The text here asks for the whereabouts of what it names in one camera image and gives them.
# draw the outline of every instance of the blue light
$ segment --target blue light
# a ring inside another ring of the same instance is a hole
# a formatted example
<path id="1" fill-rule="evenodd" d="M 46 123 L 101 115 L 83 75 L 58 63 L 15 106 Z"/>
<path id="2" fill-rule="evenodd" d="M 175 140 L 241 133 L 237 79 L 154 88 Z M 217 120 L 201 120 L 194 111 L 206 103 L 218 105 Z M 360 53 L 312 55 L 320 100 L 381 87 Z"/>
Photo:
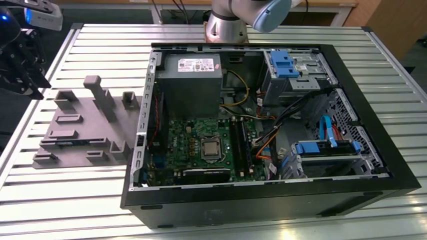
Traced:
<path id="1" fill-rule="evenodd" d="M 31 20 L 31 11 L 27 8 L 25 8 L 25 21 L 27 24 L 30 20 Z"/>

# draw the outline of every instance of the label sticker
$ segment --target label sticker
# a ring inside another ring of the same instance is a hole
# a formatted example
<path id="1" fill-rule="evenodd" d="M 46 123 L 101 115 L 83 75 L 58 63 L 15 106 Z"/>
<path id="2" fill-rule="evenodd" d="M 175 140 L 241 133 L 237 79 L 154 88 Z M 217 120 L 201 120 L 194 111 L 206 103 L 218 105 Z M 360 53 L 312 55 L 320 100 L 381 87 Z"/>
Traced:
<path id="1" fill-rule="evenodd" d="M 213 58 L 181 58 L 177 61 L 178 72 L 213 72 Z"/>
<path id="2" fill-rule="evenodd" d="M 262 106 L 262 99 L 258 98 L 258 97 L 256 98 L 256 104 L 257 104 L 257 106 L 260 106 L 260 107 Z"/>
<path id="3" fill-rule="evenodd" d="M 294 68 L 296 70 L 306 70 L 305 65 L 296 65 Z"/>
<path id="4" fill-rule="evenodd" d="M 268 169 L 270 170 L 270 172 L 272 172 L 273 174 L 276 174 L 277 168 L 276 168 L 276 166 L 274 166 L 272 163 L 269 163 Z"/>

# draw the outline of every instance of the power supply label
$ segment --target power supply label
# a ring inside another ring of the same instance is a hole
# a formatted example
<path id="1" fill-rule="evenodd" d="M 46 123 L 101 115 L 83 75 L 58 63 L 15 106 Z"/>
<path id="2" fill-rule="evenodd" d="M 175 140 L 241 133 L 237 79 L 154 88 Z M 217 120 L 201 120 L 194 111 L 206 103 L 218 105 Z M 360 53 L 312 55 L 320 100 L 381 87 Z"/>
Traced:
<path id="1" fill-rule="evenodd" d="M 213 72 L 212 58 L 181 58 L 177 61 L 178 72 Z"/>

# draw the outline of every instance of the yellow wire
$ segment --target yellow wire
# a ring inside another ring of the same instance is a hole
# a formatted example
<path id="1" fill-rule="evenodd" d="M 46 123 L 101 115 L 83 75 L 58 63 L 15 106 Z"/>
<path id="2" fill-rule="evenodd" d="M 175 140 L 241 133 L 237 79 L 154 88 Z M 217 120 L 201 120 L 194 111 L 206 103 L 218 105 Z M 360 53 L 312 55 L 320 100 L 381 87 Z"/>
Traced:
<path id="1" fill-rule="evenodd" d="M 242 80 L 242 78 L 240 77 L 240 75 L 238 75 L 234 71 L 232 71 L 232 70 L 226 70 L 226 71 L 228 71 L 228 72 L 232 72 L 232 73 L 234 74 L 234 76 L 237 77 L 237 79 L 240 79 L 240 81 L 242 82 L 244 87 L 245 87 L 245 96 L 244 96 L 244 98 L 242 98 L 241 101 L 234 102 L 234 103 L 228 103 L 228 104 L 220 104 L 220 106 L 228 106 L 228 107 L 230 107 L 230 106 L 237 106 L 238 104 L 241 104 L 241 103 L 244 103 L 244 102 L 246 101 L 246 99 L 248 99 L 248 97 L 249 97 L 249 87 L 248 87 L 248 85 L 246 85 L 246 82 Z"/>

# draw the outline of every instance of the cpu socket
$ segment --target cpu socket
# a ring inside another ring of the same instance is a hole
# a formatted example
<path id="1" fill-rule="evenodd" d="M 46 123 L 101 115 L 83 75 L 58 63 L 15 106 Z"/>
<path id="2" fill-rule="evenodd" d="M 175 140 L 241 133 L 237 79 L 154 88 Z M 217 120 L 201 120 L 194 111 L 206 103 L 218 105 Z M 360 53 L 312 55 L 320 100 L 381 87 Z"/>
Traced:
<path id="1" fill-rule="evenodd" d="M 218 137 L 202 137 L 200 138 L 201 143 L 201 159 L 206 163 L 213 164 L 221 161 L 221 139 Z"/>

